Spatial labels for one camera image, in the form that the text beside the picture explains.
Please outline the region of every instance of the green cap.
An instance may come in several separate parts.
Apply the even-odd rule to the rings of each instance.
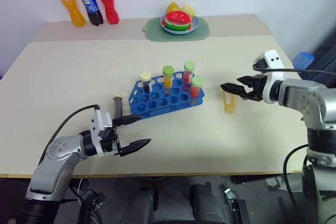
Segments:
[[[200,76],[194,76],[191,79],[191,85],[197,88],[200,88],[203,84],[203,78]]]
[[[172,66],[164,66],[162,73],[164,76],[172,76],[174,73],[174,68]]]
[[[196,68],[195,63],[192,62],[192,61],[187,61],[187,62],[184,64],[184,69],[185,69],[185,71],[192,72],[192,71],[195,70],[195,68]]]

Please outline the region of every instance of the beige tabletop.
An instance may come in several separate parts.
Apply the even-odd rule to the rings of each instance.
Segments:
[[[79,29],[46,24],[0,81],[0,177],[30,176],[51,135],[73,111],[97,103],[113,113],[112,97],[120,94],[129,114],[128,96],[140,71],[158,76],[164,65],[178,71],[187,60],[204,78],[203,104],[119,127],[122,145],[152,141],[129,156],[91,157],[74,174],[281,173],[288,152],[307,142],[300,113],[236,97],[236,113],[226,114],[219,85],[257,74],[253,60],[267,50],[276,49],[286,67],[291,62],[256,16],[206,20],[210,36],[185,42],[146,40],[146,20]],[[59,136],[87,130],[91,118],[92,111],[76,115]],[[304,155],[295,154],[289,170],[301,170]]]

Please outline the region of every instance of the blue test tube rack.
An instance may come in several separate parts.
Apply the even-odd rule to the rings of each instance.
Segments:
[[[153,77],[151,80],[152,92],[145,93],[142,81],[137,81],[128,98],[132,114],[141,115],[142,119],[151,118],[176,110],[201,105],[204,92],[201,89],[198,98],[190,97],[190,85],[187,91],[183,90],[183,72],[175,72],[173,85],[167,95],[164,91],[163,76]]]

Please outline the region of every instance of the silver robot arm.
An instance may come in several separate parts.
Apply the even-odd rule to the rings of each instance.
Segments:
[[[307,127],[307,157],[312,163],[303,168],[304,191],[317,204],[319,223],[333,223],[336,221],[336,89],[313,81],[284,80],[283,72],[272,72],[283,68],[278,53],[271,50],[260,55],[253,67],[268,72],[267,75],[238,78],[253,91],[247,93],[244,86],[233,83],[221,87],[244,100],[278,102],[302,113]]]
[[[141,116],[129,115],[112,120],[110,113],[95,110],[89,131],[53,140],[30,180],[26,206],[18,223],[54,223],[72,172],[80,161],[106,152],[125,156],[147,145],[150,139],[137,140],[123,148],[119,143],[116,127],[139,119]]]

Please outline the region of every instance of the plate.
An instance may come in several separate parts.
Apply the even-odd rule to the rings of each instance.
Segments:
[[[198,18],[197,17],[194,17],[193,18],[193,28],[190,29],[190,30],[187,30],[187,31],[173,31],[173,30],[170,30],[168,28],[165,28],[164,25],[162,25],[162,20],[164,19],[166,15],[163,15],[161,18],[160,18],[160,26],[163,28],[163,30],[165,30],[166,32],[168,33],[171,33],[171,34],[178,34],[178,35],[182,35],[182,34],[188,34],[188,33],[191,33],[193,30],[195,30],[198,26]]]

